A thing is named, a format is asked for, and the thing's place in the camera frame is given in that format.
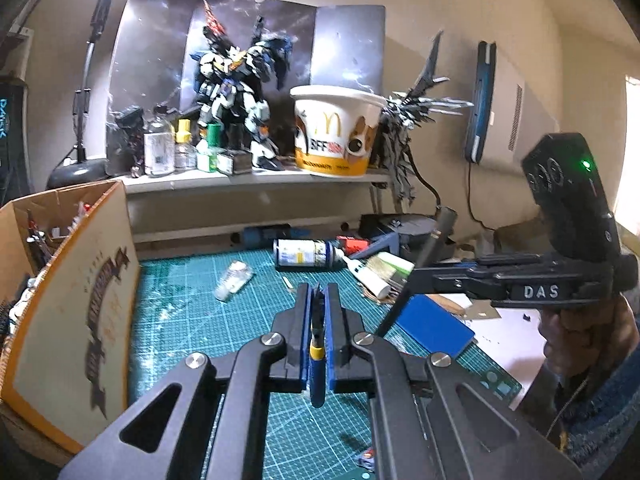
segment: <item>green cutting mat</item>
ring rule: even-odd
[[[255,275],[228,303],[221,303],[213,297],[213,290],[232,260],[248,263]],[[342,305],[362,314],[370,331],[384,316],[383,307],[361,296],[348,270],[278,272],[271,251],[148,260],[142,262],[131,327],[129,401],[139,398],[191,352],[219,356],[267,333],[274,314],[294,303],[294,294],[287,291],[283,276],[294,286],[302,282],[338,283]],[[401,351],[426,355],[397,326],[386,338]],[[473,344],[458,361],[486,384],[495,386],[494,393],[506,402],[520,391],[520,384]],[[488,380],[487,374],[494,380]],[[304,393],[275,394],[269,408],[263,478],[334,478],[353,469],[354,457],[370,446],[370,438],[364,394],[327,392],[320,410],[311,407]]]

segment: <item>red antenna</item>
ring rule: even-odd
[[[204,0],[204,15],[207,19],[206,26],[207,28],[213,32],[216,36],[222,36],[226,34],[225,27],[222,26],[222,23],[218,21],[218,19],[213,14],[213,10],[209,7],[209,4],[206,0]]]

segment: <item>small clear bottle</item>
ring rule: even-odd
[[[220,132],[222,124],[212,123],[207,126],[207,138],[202,139],[197,146],[198,169],[213,173],[218,168],[218,153],[220,148]]]
[[[191,121],[180,119],[175,134],[175,171],[196,169],[196,148],[191,144]]]
[[[166,120],[166,113],[166,106],[156,106],[155,117],[145,131],[145,173],[148,176],[165,176],[175,169],[175,134]]]

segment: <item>white shelf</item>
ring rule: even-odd
[[[167,176],[150,178],[141,176],[131,178],[119,177],[126,187],[127,194],[150,193],[174,189],[193,189],[197,187],[226,187],[226,186],[271,186],[274,184],[333,184],[338,182],[353,182],[356,184],[370,184],[388,182],[388,174],[382,170],[370,170],[364,176],[327,177],[316,176],[305,170],[290,169],[285,171],[254,170],[252,173],[226,176],[222,173],[205,173],[191,170],[184,173],[173,173]]]

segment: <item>green bottle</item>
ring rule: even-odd
[[[196,150],[197,168],[207,173],[213,173],[218,168],[218,153],[223,151],[220,148],[221,123],[213,123],[207,126],[207,139],[202,139]]]

